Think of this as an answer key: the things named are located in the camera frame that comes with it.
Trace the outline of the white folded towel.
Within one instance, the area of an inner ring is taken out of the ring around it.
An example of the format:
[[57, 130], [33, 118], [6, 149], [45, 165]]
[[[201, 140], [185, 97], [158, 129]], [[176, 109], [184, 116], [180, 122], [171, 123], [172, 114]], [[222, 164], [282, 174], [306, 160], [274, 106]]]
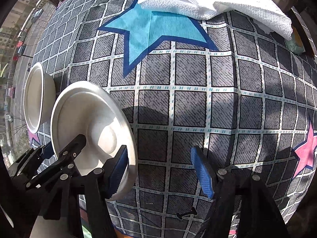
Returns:
[[137, 0], [144, 9], [177, 13], [197, 20], [210, 20], [236, 10], [254, 18], [286, 40], [291, 40], [292, 22], [272, 0]]

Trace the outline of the white paper bowl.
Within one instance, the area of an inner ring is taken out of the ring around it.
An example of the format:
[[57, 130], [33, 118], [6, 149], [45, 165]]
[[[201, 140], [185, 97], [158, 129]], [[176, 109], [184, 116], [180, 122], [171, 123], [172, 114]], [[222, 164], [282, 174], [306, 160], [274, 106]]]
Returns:
[[124, 198], [137, 176], [137, 147], [126, 116], [116, 101], [101, 87], [88, 81], [70, 84], [57, 98], [51, 116], [51, 142], [58, 155], [76, 136], [86, 145], [75, 158], [81, 175], [100, 168], [127, 147], [128, 164], [117, 191], [109, 200]]
[[30, 70], [24, 90], [24, 116], [27, 128], [36, 134], [40, 126], [50, 121], [56, 99], [53, 77], [37, 62]]

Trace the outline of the grey checked star tablecloth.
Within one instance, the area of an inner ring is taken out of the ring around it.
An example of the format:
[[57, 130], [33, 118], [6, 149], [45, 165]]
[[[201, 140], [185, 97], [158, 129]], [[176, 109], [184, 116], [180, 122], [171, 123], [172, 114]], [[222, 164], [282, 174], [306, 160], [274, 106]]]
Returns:
[[134, 237], [195, 237], [212, 201], [191, 163], [193, 146], [241, 180], [258, 174], [285, 221], [315, 174], [293, 150], [316, 128], [316, 60], [294, 55], [240, 12], [200, 22], [208, 48], [162, 41], [124, 76], [124, 35], [99, 27], [134, 0], [66, 0], [33, 62], [56, 91], [90, 81], [120, 105], [137, 143], [137, 179], [110, 202], [113, 224]]

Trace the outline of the yellow green sponge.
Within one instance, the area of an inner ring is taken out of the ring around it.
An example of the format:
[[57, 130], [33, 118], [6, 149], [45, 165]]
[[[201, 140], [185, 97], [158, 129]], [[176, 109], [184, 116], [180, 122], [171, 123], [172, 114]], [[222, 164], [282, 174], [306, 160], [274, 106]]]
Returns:
[[291, 40], [285, 40], [286, 47], [292, 53], [294, 53], [296, 55], [300, 55], [300, 54], [304, 53], [306, 50], [304, 48], [303, 42], [301, 41], [299, 33], [294, 26], [292, 26], [292, 30], [293, 30], [293, 32], [291, 35]]

